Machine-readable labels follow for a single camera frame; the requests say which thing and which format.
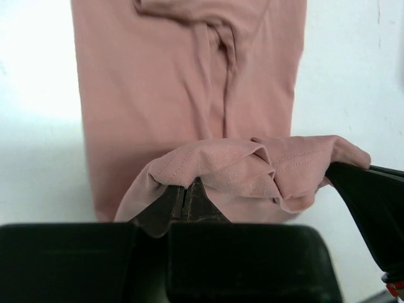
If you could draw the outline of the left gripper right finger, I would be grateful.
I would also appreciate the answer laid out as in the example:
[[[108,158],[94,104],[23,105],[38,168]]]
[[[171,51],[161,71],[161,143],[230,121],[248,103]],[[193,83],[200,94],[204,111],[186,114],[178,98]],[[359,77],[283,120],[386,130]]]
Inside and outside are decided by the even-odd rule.
[[[389,287],[403,286],[403,172],[332,163],[326,171]]]

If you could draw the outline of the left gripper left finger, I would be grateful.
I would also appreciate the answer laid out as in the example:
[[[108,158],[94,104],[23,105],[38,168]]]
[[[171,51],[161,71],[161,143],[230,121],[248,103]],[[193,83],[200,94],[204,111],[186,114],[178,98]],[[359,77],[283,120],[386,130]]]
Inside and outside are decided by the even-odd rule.
[[[208,198],[203,181],[197,177],[187,188],[168,186],[132,222],[148,236],[158,239],[174,222],[229,223],[230,220]]]

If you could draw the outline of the pink t shirt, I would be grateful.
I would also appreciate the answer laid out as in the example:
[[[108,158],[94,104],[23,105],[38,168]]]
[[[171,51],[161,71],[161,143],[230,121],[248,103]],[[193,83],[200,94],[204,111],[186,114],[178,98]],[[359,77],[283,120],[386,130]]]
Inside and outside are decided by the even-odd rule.
[[[233,222],[296,217],[333,162],[368,153],[291,136],[305,1],[73,1],[95,215],[125,222],[203,181]]]

